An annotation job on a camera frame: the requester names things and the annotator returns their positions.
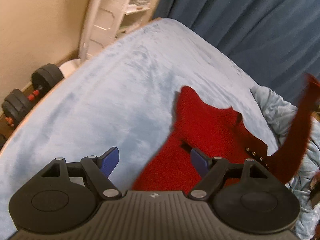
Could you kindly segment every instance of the crumpled blue blanket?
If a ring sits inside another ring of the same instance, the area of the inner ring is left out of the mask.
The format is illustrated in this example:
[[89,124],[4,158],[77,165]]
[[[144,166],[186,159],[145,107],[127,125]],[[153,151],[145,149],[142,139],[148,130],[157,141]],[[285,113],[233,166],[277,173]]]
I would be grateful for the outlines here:
[[[284,101],[281,96],[267,87],[255,86],[251,92],[264,118],[282,145],[289,132],[291,121],[297,112],[297,107]],[[294,232],[303,240],[314,236],[315,227],[320,219],[320,205],[318,204],[312,209],[309,201],[310,182],[313,176],[319,172],[320,167],[320,123],[314,118],[311,119],[312,130],[306,154],[297,174],[286,185],[300,202],[300,217]]]
[[[170,134],[183,85],[209,105],[233,106],[268,155],[278,149],[250,92],[256,82],[181,23],[152,22],[81,66],[11,136],[0,152],[0,239],[15,232],[10,197],[55,157],[76,162],[117,146],[120,162],[109,178],[130,189]],[[308,227],[306,218],[300,223]]]

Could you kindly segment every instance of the blue curtain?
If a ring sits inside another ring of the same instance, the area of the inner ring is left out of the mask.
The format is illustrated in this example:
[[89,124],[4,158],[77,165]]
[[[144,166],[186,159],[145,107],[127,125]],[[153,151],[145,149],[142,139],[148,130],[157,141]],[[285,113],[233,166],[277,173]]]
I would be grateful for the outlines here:
[[154,17],[183,23],[293,104],[304,72],[320,78],[320,0],[161,0]]

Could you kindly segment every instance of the bed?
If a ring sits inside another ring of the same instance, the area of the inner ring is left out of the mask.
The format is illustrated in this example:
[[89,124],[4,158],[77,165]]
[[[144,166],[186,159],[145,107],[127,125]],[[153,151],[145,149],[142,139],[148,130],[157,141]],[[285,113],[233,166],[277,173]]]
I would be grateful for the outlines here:
[[16,129],[0,153],[0,239],[15,232],[12,194],[55,157],[76,162],[116,146],[120,162],[109,178],[129,189],[169,135],[183,85],[209,105],[240,112],[268,155],[278,149],[250,91],[256,82],[181,23],[157,20],[86,62]]

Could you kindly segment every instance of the red knit fabric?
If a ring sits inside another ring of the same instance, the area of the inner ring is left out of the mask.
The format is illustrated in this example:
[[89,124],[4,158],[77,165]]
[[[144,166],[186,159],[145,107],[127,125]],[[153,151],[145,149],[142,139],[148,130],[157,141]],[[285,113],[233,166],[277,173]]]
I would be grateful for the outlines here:
[[284,146],[269,159],[267,145],[245,128],[240,113],[232,107],[218,109],[209,106],[191,87],[182,87],[177,101],[174,130],[160,152],[137,178],[133,189],[183,190],[185,193],[192,189],[200,181],[200,176],[190,162],[189,152],[181,147],[182,144],[197,147],[209,157],[227,158],[232,163],[243,163],[249,157],[246,152],[246,148],[249,148],[265,158],[271,172],[286,183],[301,163],[310,133],[312,104],[319,96],[319,83],[315,78],[309,77],[307,95],[296,114],[299,120],[296,121],[295,118],[292,123],[295,130],[290,130]]

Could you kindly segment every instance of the white shelf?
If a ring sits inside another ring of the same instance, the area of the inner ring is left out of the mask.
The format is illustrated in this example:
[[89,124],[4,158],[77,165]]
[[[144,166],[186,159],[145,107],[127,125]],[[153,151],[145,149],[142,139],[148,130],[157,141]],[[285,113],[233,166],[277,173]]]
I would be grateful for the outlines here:
[[144,12],[142,13],[135,13],[130,15],[124,15],[122,23],[117,30],[117,33],[121,32],[127,32],[134,28],[136,28],[137,25],[141,24],[141,18],[143,17]]
[[98,55],[102,50],[103,50],[102,44],[100,44],[96,41],[90,40],[87,58],[89,59],[89,58],[92,58],[92,57]]
[[144,5],[135,5],[135,4],[129,4],[124,12],[126,15],[130,15],[133,13],[138,13],[138,12],[144,12],[149,10],[149,4],[144,4]]

